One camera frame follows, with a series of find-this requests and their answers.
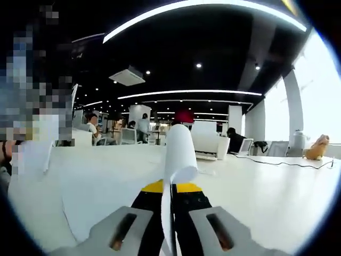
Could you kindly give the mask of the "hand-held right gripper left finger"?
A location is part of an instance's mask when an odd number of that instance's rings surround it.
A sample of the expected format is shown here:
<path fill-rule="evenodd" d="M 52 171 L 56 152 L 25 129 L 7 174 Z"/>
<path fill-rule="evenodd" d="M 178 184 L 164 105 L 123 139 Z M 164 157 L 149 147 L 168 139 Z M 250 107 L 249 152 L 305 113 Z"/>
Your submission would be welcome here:
<path fill-rule="evenodd" d="M 49 255 L 164 255 L 162 189 L 162 180 L 145 186 L 130 207 L 122 206 L 95 224 L 86 240 Z"/>

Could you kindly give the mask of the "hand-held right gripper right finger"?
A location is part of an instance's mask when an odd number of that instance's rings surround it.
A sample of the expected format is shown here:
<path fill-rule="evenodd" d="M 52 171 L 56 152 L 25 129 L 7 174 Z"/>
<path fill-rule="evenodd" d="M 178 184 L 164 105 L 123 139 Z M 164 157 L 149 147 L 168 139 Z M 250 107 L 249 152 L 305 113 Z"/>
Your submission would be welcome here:
<path fill-rule="evenodd" d="M 250 229 L 192 183 L 172 185 L 172 210 L 182 255 L 288 255 L 257 243 Z"/>

